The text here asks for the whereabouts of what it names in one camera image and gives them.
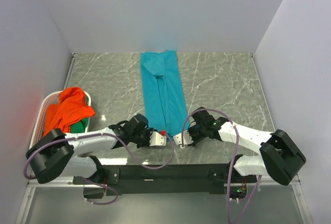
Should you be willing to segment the teal t shirt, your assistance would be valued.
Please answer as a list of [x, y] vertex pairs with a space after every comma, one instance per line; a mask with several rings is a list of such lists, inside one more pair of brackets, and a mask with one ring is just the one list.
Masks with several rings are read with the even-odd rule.
[[175, 51], [144, 52], [140, 57], [145, 115], [149, 125], [175, 136], [187, 129], [187, 107]]

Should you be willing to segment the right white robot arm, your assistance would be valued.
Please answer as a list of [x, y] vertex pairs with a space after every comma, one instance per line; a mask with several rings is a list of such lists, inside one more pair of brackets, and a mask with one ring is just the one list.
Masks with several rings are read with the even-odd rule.
[[260, 131], [230, 121], [225, 114], [211, 115], [212, 109], [200, 107], [190, 114], [195, 124], [183, 135], [184, 143], [196, 146], [205, 138], [233, 143], [255, 153], [235, 155], [227, 176], [239, 182], [244, 176], [269, 176], [280, 185], [288, 185], [305, 165], [307, 159], [290, 136], [283, 130]]

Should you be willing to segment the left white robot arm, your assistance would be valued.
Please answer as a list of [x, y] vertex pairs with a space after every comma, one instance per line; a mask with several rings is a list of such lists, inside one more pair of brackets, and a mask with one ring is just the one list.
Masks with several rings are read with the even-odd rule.
[[98, 131], [63, 133], [59, 128], [48, 132], [26, 153], [33, 179], [45, 184], [59, 176], [80, 176], [96, 184], [108, 174], [95, 156], [83, 154], [111, 150], [134, 143], [138, 148], [165, 145], [164, 137], [148, 126], [145, 116], [137, 114], [128, 121]]

